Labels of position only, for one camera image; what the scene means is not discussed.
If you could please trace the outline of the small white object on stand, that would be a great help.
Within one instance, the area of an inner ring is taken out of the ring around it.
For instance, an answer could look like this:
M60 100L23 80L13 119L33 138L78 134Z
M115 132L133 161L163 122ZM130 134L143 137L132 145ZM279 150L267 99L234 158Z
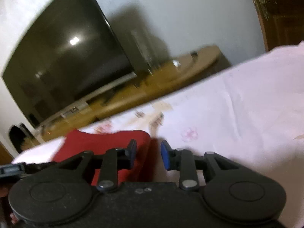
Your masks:
M173 65L174 65L176 68L179 68L179 67L180 67L180 62L179 62L178 60L174 59L174 60L172 61L172 63L173 63Z

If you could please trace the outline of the large black television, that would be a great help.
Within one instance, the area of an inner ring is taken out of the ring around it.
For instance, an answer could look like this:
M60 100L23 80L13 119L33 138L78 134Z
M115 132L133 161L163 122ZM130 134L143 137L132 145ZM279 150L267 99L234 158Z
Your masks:
M53 0L23 36L3 80L38 127L134 76L96 0Z

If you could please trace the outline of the floral white bed sheet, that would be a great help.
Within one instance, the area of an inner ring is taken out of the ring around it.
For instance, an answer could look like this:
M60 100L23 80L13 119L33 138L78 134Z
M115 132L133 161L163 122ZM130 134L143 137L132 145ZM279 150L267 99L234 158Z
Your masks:
M172 95L84 127L143 130L157 144L216 152L279 182L280 216L303 227L303 44L281 46Z

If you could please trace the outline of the clear glass vase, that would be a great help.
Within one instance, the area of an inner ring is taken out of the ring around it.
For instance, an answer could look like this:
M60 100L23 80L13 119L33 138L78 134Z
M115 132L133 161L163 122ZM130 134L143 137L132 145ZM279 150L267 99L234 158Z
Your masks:
M151 73L156 67L156 54L148 31L133 28L130 31L132 45L132 63L137 72Z

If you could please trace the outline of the silver set-top box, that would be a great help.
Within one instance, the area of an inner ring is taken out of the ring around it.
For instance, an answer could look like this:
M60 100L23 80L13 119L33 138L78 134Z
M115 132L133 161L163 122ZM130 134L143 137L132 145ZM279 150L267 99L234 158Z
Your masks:
M64 111L60 114L60 116L62 118L67 118L71 115L74 115L82 110L84 110L86 107L88 107L89 105L87 103L84 103L84 104L80 104L78 106L75 106L73 108L71 108L70 110L67 110L67 111Z

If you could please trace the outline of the red cloth garment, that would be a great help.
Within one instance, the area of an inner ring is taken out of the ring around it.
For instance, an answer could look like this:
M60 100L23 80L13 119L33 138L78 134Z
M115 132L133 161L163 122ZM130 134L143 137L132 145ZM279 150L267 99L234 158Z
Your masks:
M86 150L93 151L95 155L104 154L112 148L127 147L131 139L137 142L134 167L131 170L119 171L119 183L152 181L156 165L157 145L148 133L141 130L106 134L90 134L73 130L67 134L63 145L53 156L52 161L61 162Z

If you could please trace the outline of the brown wooden door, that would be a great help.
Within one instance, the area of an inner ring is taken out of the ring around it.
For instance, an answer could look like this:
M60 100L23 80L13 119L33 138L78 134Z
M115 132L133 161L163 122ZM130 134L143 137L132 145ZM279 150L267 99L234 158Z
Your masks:
M266 21L255 5L266 51L303 41L303 0L277 0L273 14Z

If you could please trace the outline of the wooden TV stand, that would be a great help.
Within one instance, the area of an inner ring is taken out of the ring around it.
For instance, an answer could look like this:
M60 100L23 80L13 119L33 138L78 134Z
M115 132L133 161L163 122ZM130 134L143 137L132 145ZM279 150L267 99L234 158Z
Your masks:
M173 60L163 63L150 75L126 84L105 104L98 98L84 110L47 126L34 139L25 139L22 150L185 88L231 66L216 45L203 47L176 60L180 62L179 68L173 65Z

